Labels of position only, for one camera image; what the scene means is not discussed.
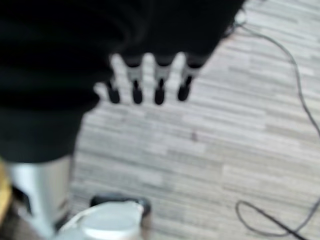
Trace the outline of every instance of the black cable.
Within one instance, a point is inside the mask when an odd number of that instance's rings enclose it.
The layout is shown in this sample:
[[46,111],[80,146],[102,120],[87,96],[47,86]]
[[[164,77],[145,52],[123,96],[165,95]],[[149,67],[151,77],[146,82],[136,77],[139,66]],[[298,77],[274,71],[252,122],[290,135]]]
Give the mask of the black cable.
[[[314,126],[314,128],[316,129],[317,133],[318,133],[318,136],[320,138],[320,128],[317,124],[317,122],[315,121],[314,117],[312,116],[308,106],[307,106],[307,103],[305,101],[305,97],[303,95],[303,91],[302,91],[302,86],[301,86],[301,75],[300,75],[300,71],[299,71],[299,67],[298,67],[298,64],[294,58],[294,56],[289,52],[288,49],[286,49],[282,44],[280,44],[279,42],[277,42],[276,40],[274,40],[273,38],[267,36],[267,35],[264,35],[264,34],[261,34],[259,32],[256,32],[252,29],[249,29],[247,27],[245,27],[244,25],[247,23],[247,18],[245,19],[244,22],[242,23],[237,23],[235,21],[235,28],[242,28],[243,30],[245,30],[246,32],[256,36],[256,37],[259,37],[259,38],[263,38],[263,39],[266,39],[267,41],[275,44],[278,48],[280,48],[287,56],[288,58],[290,59],[290,62],[292,63],[293,67],[294,67],[294,73],[295,73],[295,77],[296,77],[296,86],[297,86],[297,93],[298,93],[298,97],[300,99],[300,102],[301,102],[301,105],[302,105],[302,108],[303,110],[306,112],[311,124]],[[263,215],[264,217],[266,217],[267,219],[269,219],[270,221],[272,221],[273,223],[275,223],[276,225],[278,225],[280,228],[284,229],[286,232],[285,233],[272,233],[272,232],[265,232],[265,231],[261,231],[259,229],[256,229],[252,226],[250,226],[245,220],[244,218],[242,217],[241,215],[241,212],[240,212],[240,205],[245,205],[249,208],[252,208],[254,210],[256,210],[259,214]],[[281,223],[279,220],[277,220],[276,218],[270,216],[269,214],[267,214],[266,212],[264,212],[262,209],[254,206],[253,204],[251,204],[250,202],[247,202],[247,201],[238,201],[235,205],[235,212],[236,212],[236,215],[238,217],[238,219],[240,220],[240,222],[250,231],[256,233],[256,234],[259,234],[259,235],[262,235],[262,236],[265,236],[265,237],[286,237],[286,236],[289,236],[289,235],[293,235],[295,238],[299,239],[299,240],[308,240],[307,238],[301,236],[298,232],[303,228],[305,227],[308,222],[310,221],[310,219],[314,216],[314,214],[316,213],[317,209],[319,208],[320,206],[320,198],[315,202],[315,204],[313,205],[313,207],[311,208],[308,216],[306,217],[306,219],[296,228],[296,229],[291,229],[289,228],[288,226],[286,226],[285,224]]]

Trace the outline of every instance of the white object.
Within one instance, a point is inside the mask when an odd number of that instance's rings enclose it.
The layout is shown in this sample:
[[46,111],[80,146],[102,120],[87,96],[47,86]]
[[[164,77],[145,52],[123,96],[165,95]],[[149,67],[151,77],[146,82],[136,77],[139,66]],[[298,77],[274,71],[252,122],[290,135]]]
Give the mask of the white object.
[[107,202],[80,212],[53,240],[143,240],[143,207],[135,202]]

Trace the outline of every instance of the gray floor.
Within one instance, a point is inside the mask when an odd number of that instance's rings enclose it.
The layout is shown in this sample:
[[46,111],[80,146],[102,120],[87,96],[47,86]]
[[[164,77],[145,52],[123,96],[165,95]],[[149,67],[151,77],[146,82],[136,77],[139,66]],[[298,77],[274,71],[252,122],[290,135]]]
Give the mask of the gray floor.
[[[320,1],[251,0],[246,9],[248,27],[276,38],[296,57],[307,104],[320,124]],[[101,101],[84,120],[72,212],[86,208],[97,192],[121,191],[152,200],[146,240],[268,239],[243,228],[234,211],[238,200],[297,226],[320,197],[320,141],[301,108],[286,56],[238,30],[209,60],[188,103],[176,101],[182,64],[178,56],[159,107],[152,104],[147,56],[146,99],[135,106],[124,66],[114,59],[123,104]],[[243,212],[257,228],[281,232]],[[320,238],[320,211],[302,233]],[[37,238],[10,215],[0,239]]]

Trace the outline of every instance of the wood-grain floor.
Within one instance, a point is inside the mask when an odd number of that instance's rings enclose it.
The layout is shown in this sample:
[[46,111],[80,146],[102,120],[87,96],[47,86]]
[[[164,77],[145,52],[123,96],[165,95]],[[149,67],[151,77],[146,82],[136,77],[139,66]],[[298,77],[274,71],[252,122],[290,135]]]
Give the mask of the wood-grain floor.
[[[245,8],[248,28],[277,39],[296,58],[320,124],[320,1],[251,0]],[[176,101],[179,55],[163,106],[152,103],[150,56],[141,106],[132,103],[122,61],[113,63],[122,104],[101,101],[85,117],[71,185],[73,214],[99,192],[148,197],[153,212],[143,224],[146,240],[267,239],[238,221],[238,200],[292,228],[304,219],[320,197],[320,140],[297,97],[293,67],[277,47],[239,29],[216,49],[187,103]],[[106,99],[104,89],[97,91]],[[255,227],[281,233],[254,212],[243,214]],[[1,231],[1,240],[36,239],[14,215]],[[301,233],[319,239],[320,212]]]

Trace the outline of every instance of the wire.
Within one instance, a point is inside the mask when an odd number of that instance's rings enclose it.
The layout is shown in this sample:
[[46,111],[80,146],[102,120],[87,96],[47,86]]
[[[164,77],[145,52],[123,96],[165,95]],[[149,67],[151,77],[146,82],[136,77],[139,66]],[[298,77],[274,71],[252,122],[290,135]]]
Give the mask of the wire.
[[[287,48],[285,48],[281,43],[279,43],[278,41],[274,40],[273,38],[267,36],[267,35],[264,35],[264,34],[261,34],[259,32],[256,32],[252,29],[249,29],[247,27],[245,27],[245,24],[247,23],[247,15],[246,15],[246,11],[244,9],[241,9],[246,18],[244,20],[244,22],[242,23],[237,23],[236,21],[234,22],[234,28],[242,28],[243,30],[245,30],[246,32],[256,36],[256,37],[259,37],[259,38],[263,38],[273,44],[275,44],[278,48],[280,48],[286,55],[287,57],[290,59],[290,62],[292,63],[293,65],[293,68],[294,68],[294,73],[295,73],[295,78],[296,78],[296,86],[297,86],[297,93],[298,93],[298,97],[300,99],[300,102],[301,102],[301,105],[302,105],[302,108],[303,110],[305,111],[305,113],[307,114],[311,124],[314,126],[314,128],[316,129],[317,131],[317,134],[320,138],[320,128],[317,124],[317,122],[315,121],[314,117],[312,116],[308,106],[307,106],[307,103],[305,101],[305,97],[304,97],[304,94],[303,94],[303,91],[302,91],[302,85],[301,85],[301,74],[300,74],[300,71],[299,71],[299,66],[294,58],[294,56],[289,52],[289,50]],[[261,231],[259,229],[256,229],[252,226],[250,226],[245,220],[244,218],[242,217],[241,215],[241,212],[240,212],[240,206],[241,205],[245,205],[249,208],[252,208],[254,209],[255,211],[257,211],[259,214],[263,215],[264,217],[266,217],[267,219],[269,219],[270,221],[272,221],[273,223],[275,223],[276,225],[278,225],[280,228],[282,228],[283,230],[285,230],[286,232],[285,233],[272,233],[272,232],[265,232],[265,231]],[[318,210],[320,206],[320,198],[315,202],[315,204],[312,206],[308,216],[306,217],[306,219],[296,228],[296,229],[290,229],[288,226],[286,226],[285,224],[281,223],[279,220],[277,220],[276,218],[272,217],[271,215],[267,214],[265,211],[263,211],[262,209],[256,207],[255,205],[253,205],[252,203],[250,202],[247,202],[247,201],[238,201],[235,205],[235,212],[236,212],[236,215],[238,217],[238,219],[240,220],[240,222],[250,231],[256,233],[256,234],[259,234],[261,236],[265,236],[265,237],[286,237],[286,236],[289,236],[289,235],[293,235],[295,238],[299,239],[299,240],[308,240],[307,238],[301,236],[298,232],[303,228],[305,227],[310,219],[314,216],[314,214],[316,213],[316,211]]]

